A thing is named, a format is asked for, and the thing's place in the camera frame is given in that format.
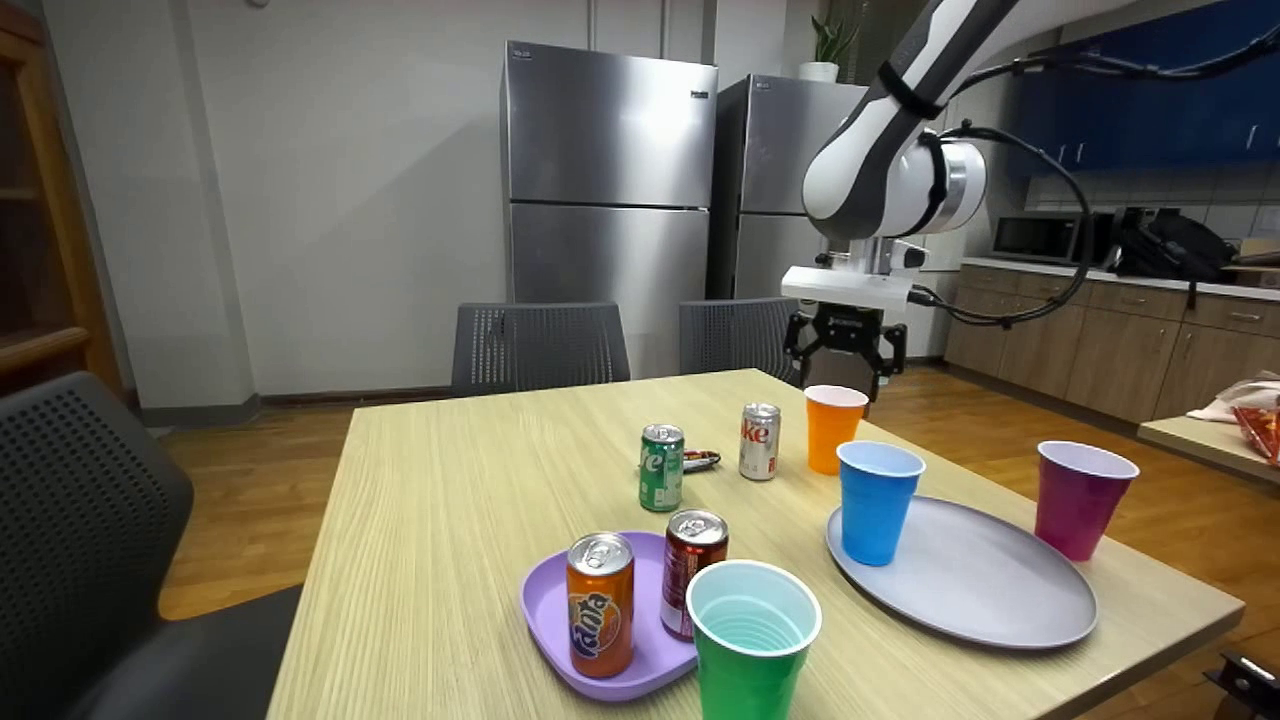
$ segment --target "orange cup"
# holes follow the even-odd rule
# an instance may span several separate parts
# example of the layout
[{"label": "orange cup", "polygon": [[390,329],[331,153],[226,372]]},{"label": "orange cup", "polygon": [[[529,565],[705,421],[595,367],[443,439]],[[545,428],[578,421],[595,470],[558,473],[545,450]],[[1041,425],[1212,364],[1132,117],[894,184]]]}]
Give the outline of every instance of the orange cup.
[{"label": "orange cup", "polygon": [[808,414],[808,470],[822,478],[841,478],[834,450],[851,439],[855,425],[866,414],[866,395],[844,386],[808,386],[802,414]]}]

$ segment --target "plastic cup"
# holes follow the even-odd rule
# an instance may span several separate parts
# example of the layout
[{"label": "plastic cup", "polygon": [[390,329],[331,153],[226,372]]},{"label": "plastic cup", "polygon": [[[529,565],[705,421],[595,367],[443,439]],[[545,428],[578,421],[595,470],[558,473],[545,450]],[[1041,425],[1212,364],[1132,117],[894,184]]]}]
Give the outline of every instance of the plastic cup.
[{"label": "plastic cup", "polygon": [[682,609],[695,630],[705,720],[778,720],[822,626],[822,609],[791,573],[721,559],[691,578]]},{"label": "plastic cup", "polygon": [[834,450],[846,436],[855,436],[855,425],[866,414],[866,395],[844,386],[808,386],[802,414],[808,414],[808,470],[834,478],[841,473]]},{"label": "plastic cup", "polygon": [[919,478],[925,459],[904,450],[841,445],[841,550],[855,565],[891,565]]},{"label": "plastic cup", "polygon": [[1140,470],[1108,450],[1075,439],[1045,439],[1034,451],[1034,538],[1068,559],[1086,559]]}]

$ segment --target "refrigerator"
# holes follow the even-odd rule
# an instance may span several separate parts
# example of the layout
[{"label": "refrigerator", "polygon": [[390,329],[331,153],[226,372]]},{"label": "refrigerator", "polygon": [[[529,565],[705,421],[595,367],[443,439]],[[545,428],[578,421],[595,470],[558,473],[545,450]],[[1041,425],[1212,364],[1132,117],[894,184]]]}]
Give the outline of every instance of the refrigerator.
[{"label": "refrigerator", "polygon": [[714,68],[506,45],[511,300],[615,300],[633,375],[677,372],[677,308],[705,297]]},{"label": "refrigerator", "polygon": [[708,297],[778,297],[827,239],[808,223],[808,160],[863,98],[859,83],[744,76],[714,98]]}]

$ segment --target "blue cabinet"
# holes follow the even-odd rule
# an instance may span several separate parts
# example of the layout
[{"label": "blue cabinet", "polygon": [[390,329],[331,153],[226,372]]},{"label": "blue cabinet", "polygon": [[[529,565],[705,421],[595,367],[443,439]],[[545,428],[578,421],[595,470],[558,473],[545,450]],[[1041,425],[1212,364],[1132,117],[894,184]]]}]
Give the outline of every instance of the blue cabinet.
[{"label": "blue cabinet", "polygon": [[[1061,52],[1198,64],[1280,25],[1276,0],[1225,0]],[[1018,136],[1068,170],[1196,170],[1280,160],[1280,58],[1212,79],[1119,79],[1049,68],[1018,79]]]}]

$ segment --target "green soda can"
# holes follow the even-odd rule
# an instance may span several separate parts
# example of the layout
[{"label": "green soda can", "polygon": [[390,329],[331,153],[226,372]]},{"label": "green soda can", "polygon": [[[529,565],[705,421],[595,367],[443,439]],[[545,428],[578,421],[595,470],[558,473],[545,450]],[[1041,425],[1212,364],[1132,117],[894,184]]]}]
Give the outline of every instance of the green soda can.
[{"label": "green soda can", "polygon": [[641,507],[671,512],[682,490],[682,433],[677,425],[648,425],[641,433]]}]

